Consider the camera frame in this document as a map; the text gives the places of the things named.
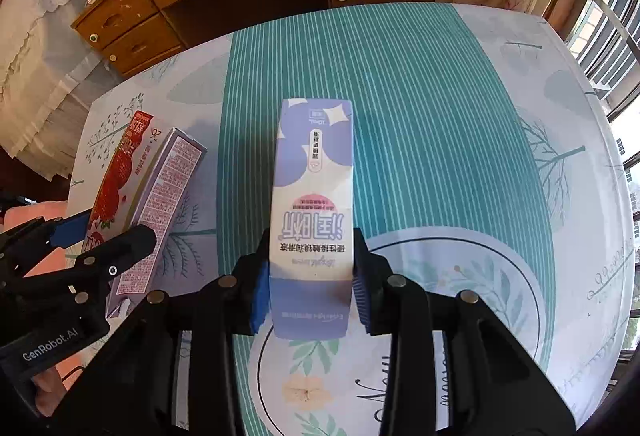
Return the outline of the person's left hand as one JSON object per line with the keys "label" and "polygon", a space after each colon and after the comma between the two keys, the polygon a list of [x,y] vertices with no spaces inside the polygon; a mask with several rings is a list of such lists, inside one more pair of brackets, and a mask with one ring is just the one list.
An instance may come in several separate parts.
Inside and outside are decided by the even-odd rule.
{"label": "person's left hand", "polygon": [[61,375],[53,367],[36,374],[32,382],[37,387],[35,405],[38,412],[43,416],[52,416],[67,392]]}

